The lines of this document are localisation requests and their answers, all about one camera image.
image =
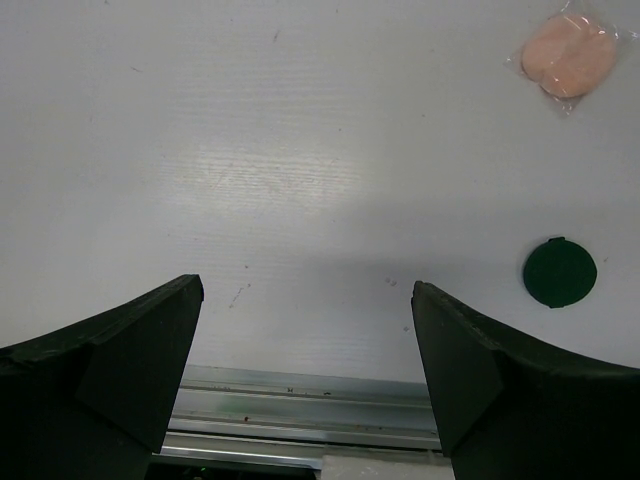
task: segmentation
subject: green lid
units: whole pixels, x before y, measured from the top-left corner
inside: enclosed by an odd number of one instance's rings
[[[582,300],[596,283],[598,269],[584,248],[564,237],[537,247],[524,264],[522,277],[533,298],[550,308]]]

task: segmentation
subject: plastic bag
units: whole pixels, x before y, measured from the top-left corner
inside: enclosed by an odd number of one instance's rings
[[[569,0],[505,65],[537,83],[569,114],[614,69],[638,35],[609,23],[586,0]]]

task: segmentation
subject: white table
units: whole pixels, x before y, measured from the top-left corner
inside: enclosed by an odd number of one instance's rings
[[[559,118],[502,66],[557,8],[2,2],[1,345],[195,272],[192,364],[422,382],[421,279],[640,367],[640,52]],[[555,235],[599,268],[562,310],[519,274]]]

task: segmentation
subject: green circle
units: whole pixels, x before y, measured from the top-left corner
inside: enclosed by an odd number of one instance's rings
[[[522,271],[527,291],[550,308],[582,300],[595,285],[597,276],[598,269],[589,252],[564,237],[552,238],[537,247]]]

